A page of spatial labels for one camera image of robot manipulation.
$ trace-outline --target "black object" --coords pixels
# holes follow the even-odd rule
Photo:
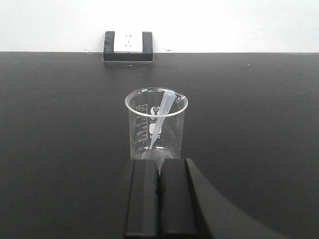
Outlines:
[[[224,198],[188,158],[187,171],[199,239],[286,239]]]
[[[135,160],[125,238],[157,238],[157,188],[158,168],[155,161]]]
[[[155,161],[135,160],[133,177],[132,165],[90,238],[287,239],[231,204],[190,158],[166,160],[159,188]]]
[[[150,31],[143,31],[142,53],[115,53],[114,31],[105,32],[104,61],[153,61],[153,37]]]
[[[196,238],[185,160],[166,160],[161,169],[159,185],[161,238]]]

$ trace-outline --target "electrical outlet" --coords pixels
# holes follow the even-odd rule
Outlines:
[[[141,31],[115,31],[114,53],[142,53],[143,35]]]

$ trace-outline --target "plastic pipette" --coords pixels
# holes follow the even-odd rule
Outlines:
[[[175,100],[175,92],[174,91],[165,91],[163,95],[163,99],[161,100],[160,107],[159,107],[159,113],[158,115],[167,115],[170,111],[170,108]],[[163,125],[163,122],[165,120],[165,117],[158,118],[155,127],[154,132],[152,134],[151,139],[151,146],[150,149],[152,149],[156,139],[158,138],[161,126]]]

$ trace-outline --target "white wall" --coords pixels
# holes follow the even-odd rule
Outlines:
[[[319,52],[319,0],[0,0],[0,51],[102,52],[117,29],[155,52]]]

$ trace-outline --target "black clamp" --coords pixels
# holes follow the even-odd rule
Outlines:
[[[286,239],[224,198],[190,158],[129,160],[91,239]]]

